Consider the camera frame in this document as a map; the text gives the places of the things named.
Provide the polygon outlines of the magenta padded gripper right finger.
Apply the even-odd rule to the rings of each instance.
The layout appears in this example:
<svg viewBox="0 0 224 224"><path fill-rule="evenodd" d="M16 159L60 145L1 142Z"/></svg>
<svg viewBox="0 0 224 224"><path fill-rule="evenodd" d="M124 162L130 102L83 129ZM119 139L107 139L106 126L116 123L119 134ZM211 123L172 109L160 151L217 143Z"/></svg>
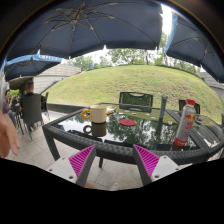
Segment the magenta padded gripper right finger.
<svg viewBox="0 0 224 224"><path fill-rule="evenodd" d="M158 156L138 145L133 145L133 157L143 185L148 185L180 170L180 167L167 155Z"/></svg>

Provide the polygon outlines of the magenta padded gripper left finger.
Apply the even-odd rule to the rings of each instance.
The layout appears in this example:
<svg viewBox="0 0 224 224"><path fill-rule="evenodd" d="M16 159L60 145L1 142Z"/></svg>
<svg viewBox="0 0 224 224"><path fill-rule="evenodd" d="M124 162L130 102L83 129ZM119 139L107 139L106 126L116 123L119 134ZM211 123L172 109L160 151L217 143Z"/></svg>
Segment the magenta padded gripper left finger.
<svg viewBox="0 0 224 224"><path fill-rule="evenodd" d="M88 146L69 158L59 158L47 168L47 171L84 187L95 156L96 147L94 145Z"/></svg>

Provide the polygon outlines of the person's hand at left edge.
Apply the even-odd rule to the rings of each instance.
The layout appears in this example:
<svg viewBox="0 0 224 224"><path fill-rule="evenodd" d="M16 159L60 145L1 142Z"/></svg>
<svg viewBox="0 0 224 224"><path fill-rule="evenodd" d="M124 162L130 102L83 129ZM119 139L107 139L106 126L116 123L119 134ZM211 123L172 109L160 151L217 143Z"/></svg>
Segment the person's hand at left edge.
<svg viewBox="0 0 224 224"><path fill-rule="evenodd" d="M17 155L19 148L18 134L12 120L0 110L0 157L6 158L9 151Z"/></svg>

